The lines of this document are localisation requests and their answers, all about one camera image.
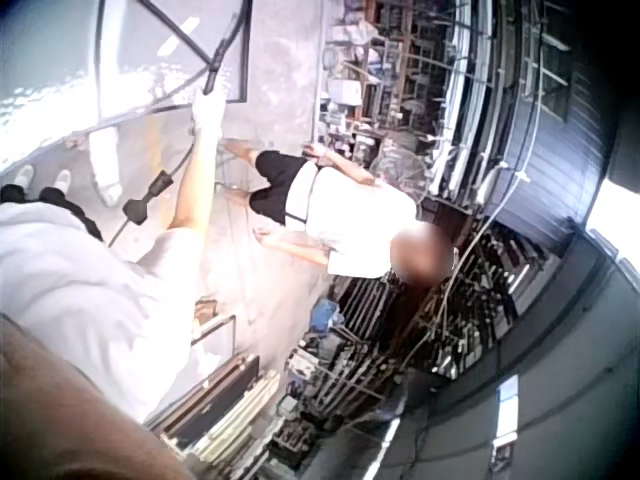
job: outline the white t-shirt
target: white t-shirt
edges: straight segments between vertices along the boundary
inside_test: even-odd
[[[0,310],[142,422],[187,362],[201,237],[163,233],[137,263],[67,210],[0,206]]]
[[[361,185],[331,167],[317,173],[309,195],[315,172],[312,162],[300,170],[287,196],[287,213],[307,218],[307,234],[331,248],[328,272],[364,278],[387,273],[391,240],[416,222],[414,201],[382,180]],[[298,223],[287,218],[289,228],[302,229]]]

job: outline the shoe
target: shoe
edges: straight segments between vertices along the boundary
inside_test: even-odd
[[[29,189],[29,185],[31,185],[34,174],[35,170],[33,167],[31,165],[25,165],[20,169],[18,175],[16,175],[13,184],[22,187],[26,191]]]
[[[53,184],[53,188],[57,188],[65,195],[69,191],[71,186],[71,172],[69,170],[62,170],[56,177],[56,181]]]

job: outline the black plug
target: black plug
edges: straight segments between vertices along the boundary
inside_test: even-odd
[[[151,182],[147,193],[142,200],[130,199],[122,207],[122,211],[130,222],[136,225],[142,225],[148,218],[147,204],[152,198],[159,196],[167,188],[173,185],[173,178],[164,170],[160,171],[158,176]]]

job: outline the concrete floor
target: concrete floor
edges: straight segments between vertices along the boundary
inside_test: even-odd
[[[322,1],[308,0],[301,8],[297,0],[254,0],[248,102],[227,107],[225,137],[294,154],[311,138]],[[37,171],[33,191],[50,184],[61,168],[70,168],[69,198],[98,223],[108,241],[124,219],[124,201],[140,198],[157,171],[170,170],[187,150],[189,115],[172,112],[119,126],[124,195],[115,208],[100,202],[88,152],[81,149],[59,146],[40,155],[33,162]],[[218,164],[218,178],[224,183],[250,189],[265,184],[239,160],[219,154]],[[12,176],[8,172],[0,181],[6,183]],[[152,245],[171,219],[176,191],[174,185],[155,200],[142,227],[130,225],[125,230],[114,246],[118,255],[136,260]],[[309,312],[330,279],[320,268],[263,249],[251,229],[265,225],[274,224],[229,205],[217,194],[199,288],[202,296],[218,300],[222,315],[237,315],[237,350],[257,353],[263,366],[280,370],[307,329]]]

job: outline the forearm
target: forearm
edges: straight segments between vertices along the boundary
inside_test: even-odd
[[[196,132],[195,145],[180,182],[176,211],[169,228],[190,228],[205,236],[215,189],[217,146],[216,134]]]
[[[362,185],[373,185],[375,177],[358,164],[347,160],[339,153],[328,150],[327,158],[335,165],[335,167],[352,180]]]
[[[303,245],[295,245],[292,243],[281,243],[278,245],[277,250],[286,252],[295,257],[307,260],[308,262],[315,263],[317,265],[327,266],[329,264],[328,253],[319,247],[310,247]]]

